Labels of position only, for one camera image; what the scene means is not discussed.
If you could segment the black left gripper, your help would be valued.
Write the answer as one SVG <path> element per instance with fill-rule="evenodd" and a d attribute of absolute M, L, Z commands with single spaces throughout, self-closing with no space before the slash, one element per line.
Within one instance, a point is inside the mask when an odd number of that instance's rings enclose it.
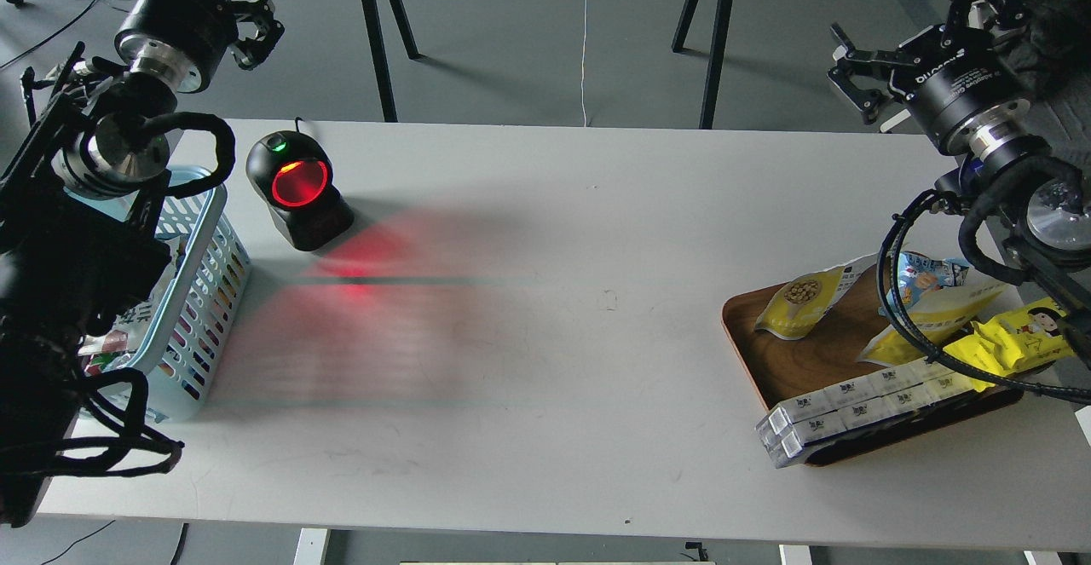
<path fill-rule="evenodd" d="M 252 24 L 252 37 L 239 37 L 237 24 Z M 137 0 L 113 49 L 132 69 L 139 60 L 163 61 L 168 83 L 180 94 L 208 88 L 230 46 L 238 68 L 265 63 L 285 27 L 269 0 Z"/>

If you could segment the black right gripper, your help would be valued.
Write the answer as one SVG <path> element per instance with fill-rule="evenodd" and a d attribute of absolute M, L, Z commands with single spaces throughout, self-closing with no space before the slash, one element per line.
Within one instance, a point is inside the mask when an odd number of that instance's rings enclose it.
<path fill-rule="evenodd" d="M 932 145 L 944 156 L 955 156 L 966 153 L 970 133 L 964 129 L 978 127 L 979 115 L 997 110 L 1019 118 L 1031 107 L 1029 92 L 995 52 L 993 34 L 969 28 L 971 8 L 986 3 L 1003 32 L 1026 26 L 1029 10 L 1024 0 L 947 1 L 943 31 L 931 26 L 895 51 L 862 51 L 841 25 L 831 24 L 841 53 L 834 52 L 828 79 L 865 125 L 875 123 L 889 103 L 906 104 Z M 957 34 L 947 49 L 945 33 Z M 885 81 L 887 91 L 861 88 L 853 77 Z"/>

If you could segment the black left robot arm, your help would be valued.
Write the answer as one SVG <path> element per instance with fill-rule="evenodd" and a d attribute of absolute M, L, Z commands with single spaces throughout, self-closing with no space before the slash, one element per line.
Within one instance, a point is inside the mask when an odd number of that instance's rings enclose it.
<path fill-rule="evenodd" d="M 182 444 L 147 426 L 134 368 L 86 376 L 77 348 L 147 298 L 168 265 L 156 238 L 167 199 L 221 187 L 233 131 L 178 110 L 227 52 L 253 69 L 280 41 L 269 0 L 139 0 L 113 37 L 121 63 L 84 44 L 49 81 L 50 99 L 3 172 L 3 522 L 31 521 L 55 476 L 171 471 Z"/>

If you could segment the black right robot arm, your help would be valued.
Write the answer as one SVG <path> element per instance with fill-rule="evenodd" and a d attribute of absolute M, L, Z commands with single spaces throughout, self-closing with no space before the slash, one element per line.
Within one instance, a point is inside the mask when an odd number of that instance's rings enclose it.
<path fill-rule="evenodd" d="M 925 212 L 962 218 L 958 244 L 980 273 L 1009 285 L 1036 282 L 1063 310 L 1056 326 L 1088 362 L 1088 289 L 1072 274 L 1088 268 L 1088 184 L 1021 125 L 1029 96 L 996 53 L 995 37 L 1024 28 L 1022 0 L 948 0 L 950 11 L 894 51 L 864 51 L 834 24 L 828 79 L 863 123 L 889 103 L 904 106 L 933 146 L 960 158 L 895 215 L 878 253 L 877 288 Z"/>

